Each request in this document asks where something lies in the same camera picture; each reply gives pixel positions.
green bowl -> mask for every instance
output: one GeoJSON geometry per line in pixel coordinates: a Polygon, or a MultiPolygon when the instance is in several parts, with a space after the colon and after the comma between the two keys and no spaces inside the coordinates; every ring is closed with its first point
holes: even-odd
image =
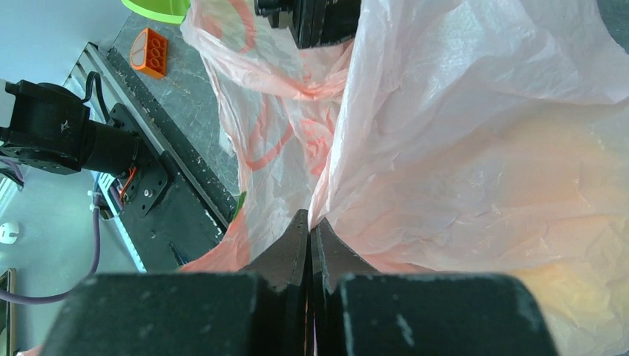
{"type": "Polygon", "coordinates": [[[190,0],[122,0],[129,10],[148,19],[167,24],[181,24],[190,0]]]}

white wall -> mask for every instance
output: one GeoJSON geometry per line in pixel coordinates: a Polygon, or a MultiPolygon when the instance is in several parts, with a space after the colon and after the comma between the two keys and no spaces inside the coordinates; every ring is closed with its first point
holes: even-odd
{"type": "Polygon", "coordinates": [[[120,0],[5,0],[0,78],[62,85],[87,42],[111,43],[131,14],[120,0]]]}

pink plastic bag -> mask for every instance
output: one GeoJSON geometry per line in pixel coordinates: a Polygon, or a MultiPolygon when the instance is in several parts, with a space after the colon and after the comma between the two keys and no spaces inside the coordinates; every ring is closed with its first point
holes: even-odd
{"type": "Polygon", "coordinates": [[[629,56],[596,1],[365,0],[353,44],[304,51],[252,1],[181,28],[248,192],[185,271],[241,268],[308,208],[384,272],[519,277],[565,355],[629,349],[629,56]]]}

metal plate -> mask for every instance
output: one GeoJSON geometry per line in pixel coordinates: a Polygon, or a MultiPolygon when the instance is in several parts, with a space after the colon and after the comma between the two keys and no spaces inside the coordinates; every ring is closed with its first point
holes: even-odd
{"type": "Polygon", "coordinates": [[[231,222],[231,215],[236,209],[236,200],[227,192],[204,159],[199,158],[200,153],[194,149],[188,138],[116,48],[111,49],[108,59],[111,61],[111,66],[115,68],[114,73],[118,75],[116,80],[126,85],[126,90],[133,93],[133,99],[142,105],[138,116],[145,117],[137,117],[137,119],[146,125],[144,130],[151,132],[154,141],[158,141],[163,150],[171,152],[182,174],[199,191],[210,212],[217,217],[221,228],[227,228],[231,222]]]}
{"type": "MultiPolygon", "coordinates": [[[[162,161],[174,160],[164,151],[162,161]]],[[[168,166],[174,181],[162,201],[144,217],[142,210],[137,208],[125,209],[120,214],[149,272],[174,271],[180,267],[170,248],[171,243],[185,259],[192,261],[216,247],[224,234],[190,182],[175,167],[168,166]]]]}
{"type": "Polygon", "coordinates": [[[159,156],[155,149],[146,145],[146,142],[149,142],[146,135],[124,105],[116,104],[111,109],[110,117],[122,123],[122,130],[138,133],[145,143],[136,161],[138,173],[127,189],[129,201],[125,206],[126,209],[137,210],[139,215],[144,217],[164,197],[173,178],[157,158],[159,156]]]}

gray table surface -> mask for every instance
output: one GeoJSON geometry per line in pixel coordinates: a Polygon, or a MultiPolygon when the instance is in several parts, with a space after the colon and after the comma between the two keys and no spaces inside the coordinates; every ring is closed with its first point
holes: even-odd
{"type": "Polygon", "coordinates": [[[234,196],[240,194],[236,157],[229,156],[218,143],[220,123],[216,96],[199,53],[183,41],[179,26],[132,13],[113,46],[120,53],[129,53],[135,38],[146,27],[168,39],[167,74],[160,80],[143,73],[138,76],[225,188],[234,196]]]}

